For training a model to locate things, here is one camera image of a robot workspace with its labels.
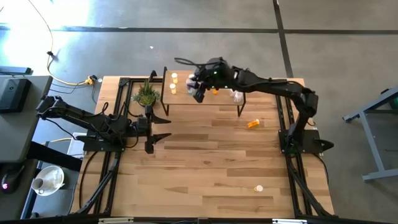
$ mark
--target green plant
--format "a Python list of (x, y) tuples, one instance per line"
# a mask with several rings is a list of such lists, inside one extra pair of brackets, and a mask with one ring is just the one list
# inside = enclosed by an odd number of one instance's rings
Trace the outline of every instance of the green plant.
[(140, 85), (138, 93), (132, 97), (132, 100), (142, 104), (151, 105), (155, 100), (160, 98), (160, 93), (154, 90), (154, 85), (150, 85), (148, 80), (145, 80), (144, 86)]

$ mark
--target yellow cable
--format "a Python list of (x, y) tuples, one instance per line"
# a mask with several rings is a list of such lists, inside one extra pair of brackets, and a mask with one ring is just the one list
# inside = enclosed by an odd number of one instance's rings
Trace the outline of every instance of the yellow cable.
[(60, 141), (67, 141), (67, 140), (72, 140), (72, 138), (63, 138), (63, 139), (56, 139), (50, 142), (60, 142)]
[[(47, 24), (47, 22), (45, 21), (45, 19), (44, 19), (44, 17), (42, 16), (42, 14), (39, 12), (39, 10), (37, 10), (37, 8), (35, 7), (35, 5), (30, 1), (30, 0), (28, 0), (29, 2), (30, 2), (30, 4), (33, 6), (33, 8), (36, 10), (36, 12), (39, 14), (39, 16), (42, 18), (42, 20), (44, 21), (44, 23), (45, 23), (45, 25), (47, 26), (47, 29), (49, 30), (49, 32), (50, 32), (50, 35), (51, 35), (51, 50), (49, 51), (49, 52), (51, 52), (51, 54), (52, 54), (52, 50), (53, 50), (53, 46), (54, 46), (54, 37), (52, 36), (52, 32), (51, 32), (51, 29), (50, 29), (50, 26)], [(84, 85), (84, 84), (86, 84), (85, 82), (80, 82), (80, 83), (70, 83), (70, 82), (65, 82), (65, 81), (63, 81), (63, 80), (61, 80), (61, 79), (59, 79), (59, 78), (57, 78), (57, 77), (55, 77), (54, 75), (52, 75), (51, 74), (51, 72), (50, 72), (50, 55), (49, 55), (49, 57), (48, 57), (48, 59), (47, 59), (47, 71), (48, 71), (48, 73), (49, 73), (49, 75), (53, 78), (53, 79), (55, 79), (56, 81), (58, 81), (58, 82), (60, 82), (60, 83), (64, 83), (64, 84), (66, 84), (66, 85), (73, 85), (73, 86), (78, 86), (78, 85)]]

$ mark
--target small yellow cup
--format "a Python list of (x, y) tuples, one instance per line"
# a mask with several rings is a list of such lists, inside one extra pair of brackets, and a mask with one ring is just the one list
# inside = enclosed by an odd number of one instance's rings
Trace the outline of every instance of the small yellow cup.
[(177, 79), (177, 74), (176, 73), (172, 74), (172, 78), (173, 78), (173, 83), (177, 84), (178, 83), (178, 79)]
[(177, 93), (177, 87), (175, 86), (175, 84), (170, 84), (170, 89), (172, 90), (172, 93), (173, 94), (176, 94)]

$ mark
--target orange object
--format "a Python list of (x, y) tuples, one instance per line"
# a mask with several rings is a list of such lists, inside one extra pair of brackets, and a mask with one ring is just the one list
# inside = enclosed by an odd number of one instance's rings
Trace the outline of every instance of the orange object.
[(256, 127), (260, 124), (260, 121), (258, 119), (255, 119), (254, 121), (248, 123), (248, 128), (253, 128)]

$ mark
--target wooden table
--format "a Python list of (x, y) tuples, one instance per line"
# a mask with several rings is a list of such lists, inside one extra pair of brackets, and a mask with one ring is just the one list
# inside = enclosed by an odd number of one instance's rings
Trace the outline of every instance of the wooden table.
[[(177, 93), (172, 94), (170, 84), (173, 83), (172, 74), (178, 75), (178, 83), (175, 84)], [(198, 105), (213, 105), (213, 106), (236, 106), (238, 108), (238, 116), (241, 115), (244, 105), (246, 104), (246, 94), (243, 93), (243, 100), (240, 102), (234, 102), (233, 97), (230, 95), (229, 89), (220, 89), (218, 93), (214, 95), (211, 91), (205, 93), (205, 98), (202, 103), (198, 103), (193, 96), (189, 95), (187, 89), (186, 80), (190, 74), (194, 71), (166, 71), (164, 76), (164, 88), (161, 91), (161, 103), (166, 115), (169, 114), (170, 105), (187, 105), (187, 106), (198, 106)]]
[[(106, 113), (113, 111), (119, 78), (104, 77), (96, 113), (105, 102), (109, 103)], [(303, 84), (303, 79), (292, 80)], [(160, 91), (161, 84), (154, 86)], [(134, 93), (138, 87), (133, 86)], [(155, 114), (172, 123), (155, 124), (154, 133), (172, 135), (155, 145), (154, 154), (145, 153), (145, 138), (122, 154), (112, 216), (294, 217), (286, 161), (279, 149), (275, 96), (248, 93), (246, 104), (245, 113), (238, 118), (234, 107), (207, 105), (175, 105), (166, 116), (157, 103)], [(135, 114), (143, 112), (135, 102), (130, 110)], [(254, 119), (260, 120), (260, 126), (247, 129), (247, 123)], [(81, 170), (89, 155), (85, 156)], [(83, 203), (98, 185), (103, 157), (104, 153), (99, 152), (88, 166)], [(309, 189), (333, 213), (322, 163), (313, 155), (303, 154), (303, 164)], [(262, 185), (264, 191), (255, 192), (257, 185)], [(80, 179), (72, 212), (78, 209), (79, 188)], [(108, 188), (101, 211), (107, 196)], [(298, 197), (304, 212), (300, 190)]]

